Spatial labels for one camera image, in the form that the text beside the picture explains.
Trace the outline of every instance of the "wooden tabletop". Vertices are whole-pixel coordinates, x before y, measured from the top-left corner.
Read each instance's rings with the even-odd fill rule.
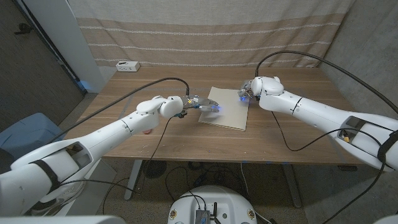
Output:
[[[260,76],[278,76],[287,91],[342,110],[353,110],[326,75],[318,68],[261,68]],[[190,93],[207,97],[212,86],[238,89],[243,80],[253,79],[254,68],[140,68],[136,73],[116,72],[103,91],[94,99],[81,118],[131,90],[164,77],[179,77],[190,85]],[[106,111],[71,130],[66,138],[89,134],[136,110],[138,103],[153,96],[185,94],[185,85],[168,80],[137,92]],[[292,116],[275,113],[290,148],[302,147],[323,134]],[[183,119],[173,118],[155,160],[263,162],[278,164],[361,164],[329,137],[325,137],[299,152],[289,151],[270,111],[259,107],[252,99],[249,104],[246,131],[199,123],[200,112],[190,109]],[[167,120],[148,135],[137,134],[105,155],[148,159],[153,153]]]

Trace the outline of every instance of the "table leg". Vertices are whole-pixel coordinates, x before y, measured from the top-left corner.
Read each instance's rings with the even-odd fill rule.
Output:
[[[293,205],[296,208],[301,208],[301,198],[299,188],[297,187],[296,177],[294,176],[293,166],[288,164],[283,164],[282,168],[284,170],[287,185],[289,186],[290,194],[292,195]]]
[[[127,187],[130,189],[134,189],[134,186],[136,185],[136,181],[137,181],[137,177],[139,174],[139,170],[141,168],[141,164],[142,164],[142,160],[135,160],[132,165],[129,183],[127,184]],[[126,193],[124,193],[124,199],[130,200],[131,196],[132,196],[132,192],[130,190],[126,190]]]

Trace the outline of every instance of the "white paper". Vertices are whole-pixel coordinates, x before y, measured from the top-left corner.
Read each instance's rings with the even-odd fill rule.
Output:
[[[242,101],[238,90],[211,87],[209,99],[220,105],[219,113],[202,112],[199,122],[245,131],[249,99]]]

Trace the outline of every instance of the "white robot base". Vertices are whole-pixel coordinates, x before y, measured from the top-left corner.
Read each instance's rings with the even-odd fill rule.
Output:
[[[195,197],[190,197],[189,195],[192,194],[187,192],[171,206],[168,224],[257,223],[256,214],[250,202],[231,189],[217,185],[206,185],[197,187],[191,192],[193,195],[204,199],[206,209],[203,200],[196,197],[200,205],[199,211]]]

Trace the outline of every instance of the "black strap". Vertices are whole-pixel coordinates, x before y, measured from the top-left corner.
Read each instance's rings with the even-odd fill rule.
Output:
[[[390,137],[385,141],[379,148],[377,158],[383,162],[386,159],[386,153],[388,150],[398,141],[398,130],[390,134]]]
[[[48,192],[48,194],[50,192],[52,192],[53,190],[59,188],[61,183],[58,181],[58,176],[56,175],[56,173],[51,169],[51,167],[47,163],[45,163],[43,160],[36,160],[36,161],[31,162],[31,164],[38,165],[40,168],[42,168],[42,170],[50,178],[52,186],[51,186],[51,189]]]

